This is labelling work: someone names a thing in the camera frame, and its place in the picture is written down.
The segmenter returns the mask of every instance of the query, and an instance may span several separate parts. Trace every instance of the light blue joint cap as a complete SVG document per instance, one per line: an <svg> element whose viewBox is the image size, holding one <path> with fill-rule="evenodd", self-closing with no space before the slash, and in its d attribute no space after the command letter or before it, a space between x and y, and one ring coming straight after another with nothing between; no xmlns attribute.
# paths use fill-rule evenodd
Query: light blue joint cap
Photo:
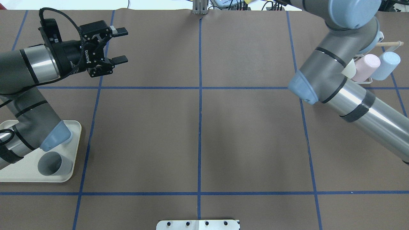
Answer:
<svg viewBox="0 0 409 230"><path fill-rule="evenodd" d="M379 42L380 38L383 36L382 32L379 31L379 22L376 20L378 23L378 33L375 36L375 39L371 42L371 44L368 45L365 49L361 50L358 52L358 54L366 54L367 52L371 51L373 48L375 48L376 44Z"/></svg>
<svg viewBox="0 0 409 230"><path fill-rule="evenodd" d="M68 138L70 138L70 136L70 130L63 121L60 121L41 143L40 149L45 152L50 151L54 147L66 141Z"/></svg>
<svg viewBox="0 0 409 230"><path fill-rule="evenodd" d="M375 16L381 3L382 0L329 0L328 12L338 26L357 29Z"/></svg>
<svg viewBox="0 0 409 230"><path fill-rule="evenodd" d="M291 79L288 89L308 104L313 105L318 101L317 94L300 70Z"/></svg>

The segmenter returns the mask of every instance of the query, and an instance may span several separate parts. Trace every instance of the cup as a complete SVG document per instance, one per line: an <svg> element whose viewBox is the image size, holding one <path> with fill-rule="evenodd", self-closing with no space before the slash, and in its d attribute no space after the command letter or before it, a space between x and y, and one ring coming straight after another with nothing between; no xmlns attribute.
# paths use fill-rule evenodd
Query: cup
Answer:
<svg viewBox="0 0 409 230"><path fill-rule="evenodd" d="M352 80L357 82L366 81L381 65L381 60L373 55L367 54L363 58L355 62L357 72Z"/></svg>
<svg viewBox="0 0 409 230"><path fill-rule="evenodd" d="M61 176L72 170L72 161L57 152L48 152L38 161L38 171L43 176Z"/></svg>

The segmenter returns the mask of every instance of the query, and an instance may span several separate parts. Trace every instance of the white cup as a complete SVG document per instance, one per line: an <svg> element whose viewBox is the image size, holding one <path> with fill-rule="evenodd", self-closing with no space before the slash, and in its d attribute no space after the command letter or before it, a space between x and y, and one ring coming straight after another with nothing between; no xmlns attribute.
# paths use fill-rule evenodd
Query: white cup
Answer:
<svg viewBox="0 0 409 230"><path fill-rule="evenodd" d="M57 152L48 152L38 161L38 171L43 176L61 176L72 170L72 161Z"/></svg>
<svg viewBox="0 0 409 230"><path fill-rule="evenodd" d="M355 67L355 61L352 59L349 64L345 67L345 69L341 72L343 75L348 77L349 79L353 78L357 73L357 68Z"/></svg>

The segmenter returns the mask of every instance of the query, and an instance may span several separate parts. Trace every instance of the metal plate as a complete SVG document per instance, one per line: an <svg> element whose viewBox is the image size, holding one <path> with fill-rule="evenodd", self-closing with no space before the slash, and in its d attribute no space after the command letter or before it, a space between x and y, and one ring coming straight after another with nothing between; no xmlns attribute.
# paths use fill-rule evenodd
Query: metal plate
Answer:
<svg viewBox="0 0 409 230"><path fill-rule="evenodd" d="M159 221L156 230L240 230L239 220Z"/></svg>

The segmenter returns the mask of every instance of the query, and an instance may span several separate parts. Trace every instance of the black band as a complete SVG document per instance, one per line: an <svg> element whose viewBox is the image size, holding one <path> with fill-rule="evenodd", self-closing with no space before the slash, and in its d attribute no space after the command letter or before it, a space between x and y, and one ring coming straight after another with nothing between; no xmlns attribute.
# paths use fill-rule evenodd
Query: black band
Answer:
<svg viewBox="0 0 409 230"><path fill-rule="evenodd" d="M376 96L367 90L361 104L358 105L354 110L352 110L352 112L340 117L346 120L346 122L354 122L358 120L369 111L369 109L373 106L375 99Z"/></svg>
<svg viewBox="0 0 409 230"><path fill-rule="evenodd" d="M34 70L33 70L33 68L31 67L30 61L28 60L28 57L27 57L27 55L25 54L24 49L21 49L21 50L20 50L20 53L21 53L21 56L23 57L24 62L26 63L27 69L28 69L28 71L30 72L31 77L33 78L34 83L38 84L39 81L38 81L38 79L37 79L37 75L36 75L36 73L34 73Z"/></svg>
<svg viewBox="0 0 409 230"><path fill-rule="evenodd" d="M308 12L307 8L306 8L306 0L303 0L303 8L306 12Z"/></svg>
<svg viewBox="0 0 409 230"><path fill-rule="evenodd" d="M317 47L315 48L315 50L321 51L323 53L325 53L326 55L332 57L333 59L335 59L337 62L339 62L344 68L347 66L347 64L345 63L345 61L343 61L340 57L338 57L337 55L335 55L334 53L332 53L329 50L326 50L322 47Z"/></svg>
<svg viewBox="0 0 409 230"><path fill-rule="evenodd" d="M7 161L10 164L14 164L17 161L23 159L16 155L13 151L9 150L6 146L0 145L0 158Z"/></svg>
<svg viewBox="0 0 409 230"><path fill-rule="evenodd" d="M329 98L325 99L322 103L325 104L327 102L329 102L332 98L335 97L335 95L337 95L337 93L342 89L342 87L345 85L347 81L347 77L344 77L344 79L342 80L341 84L338 86L337 90L335 90L335 92L333 94L331 94L331 96L329 96Z"/></svg>
<svg viewBox="0 0 409 230"><path fill-rule="evenodd" d="M40 105L43 105L43 104L46 104L46 103L48 103L46 100L41 101L41 102L37 102L37 103L35 103L34 105L29 106L29 107L27 107L27 108L21 110L20 112L16 113L14 116L15 116L16 118L18 118L19 116L23 115L25 112L28 112L28 111L32 110L33 108L35 108L35 107L37 107L37 106L40 106Z"/></svg>
<svg viewBox="0 0 409 230"><path fill-rule="evenodd" d="M16 136L18 136L18 138L21 140L21 142L23 142L23 144L25 146L27 146L27 148L31 149L32 151L35 150L35 148L33 148L20 134L20 132L17 130L16 125L13 125L12 129L14 130L14 133L16 134Z"/></svg>

